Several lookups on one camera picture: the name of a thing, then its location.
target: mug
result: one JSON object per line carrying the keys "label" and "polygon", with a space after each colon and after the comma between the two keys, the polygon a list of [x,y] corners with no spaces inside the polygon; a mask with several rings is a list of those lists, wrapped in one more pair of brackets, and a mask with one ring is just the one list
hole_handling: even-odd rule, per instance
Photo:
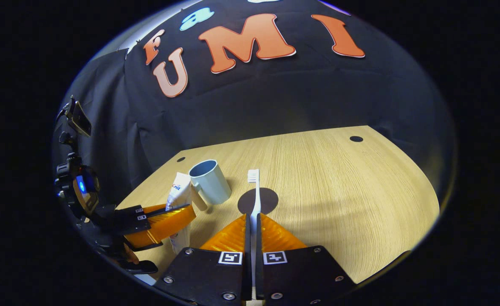
{"label": "mug", "polygon": [[194,165],[189,170],[191,182],[207,203],[224,203],[231,196],[231,188],[219,168],[218,161],[208,159]]}

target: white toothpaste tube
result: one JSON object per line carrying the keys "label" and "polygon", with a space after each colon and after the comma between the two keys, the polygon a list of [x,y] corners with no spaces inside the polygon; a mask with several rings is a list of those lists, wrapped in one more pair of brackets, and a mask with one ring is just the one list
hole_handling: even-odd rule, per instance
{"label": "white toothpaste tube", "polygon": [[[174,183],[172,183],[172,188],[170,188],[165,211],[175,210],[180,207],[185,207],[186,205],[191,205],[191,179],[187,174],[178,172],[176,173]],[[170,236],[172,250],[174,250],[176,255],[178,255],[183,248],[189,247],[190,225],[191,223],[176,234]]]}

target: white toothbrush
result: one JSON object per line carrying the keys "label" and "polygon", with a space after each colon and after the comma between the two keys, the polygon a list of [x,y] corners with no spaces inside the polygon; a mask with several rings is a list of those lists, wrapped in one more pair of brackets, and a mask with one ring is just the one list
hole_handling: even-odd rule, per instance
{"label": "white toothbrush", "polygon": [[255,183],[255,204],[250,215],[250,250],[251,250],[251,280],[255,287],[255,259],[257,244],[257,217],[261,212],[261,198],[259,196],[259,169],[248,170],[248,183]]}

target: table surface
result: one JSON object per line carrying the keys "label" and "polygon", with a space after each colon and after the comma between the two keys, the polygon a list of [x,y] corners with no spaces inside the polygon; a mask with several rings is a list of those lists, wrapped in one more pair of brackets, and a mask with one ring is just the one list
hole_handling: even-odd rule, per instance
{"label": "table surface", "polygon": [[[360,136],[361,142],[350,140]],[[240,217],[238,199],[255,188],[249,169],[260,170],[261,187],[274,190],[277,207],[267,214],[307,246],[325,246],[349,277],[360,283],[411,250],[438,217],[434,189],[418,166],[368,126],[311,130],[180,151],[117,207],[164,204],[176,172],[216,159],[231,187],[229,200],[194,211],[190,246],[199,248]],[[164,246],[136,252],[159,269],[175,257]]]}

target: bolt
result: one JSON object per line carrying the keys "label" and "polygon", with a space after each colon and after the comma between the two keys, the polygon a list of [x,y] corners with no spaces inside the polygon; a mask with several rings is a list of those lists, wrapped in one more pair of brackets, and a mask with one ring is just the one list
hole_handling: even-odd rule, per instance
{"label": "bolt", "polygon": [[227,294],[223,294],[223,298],[225,300],[234,300],[234,298],[236,298],[236,296],[234,294],[227,293]]}

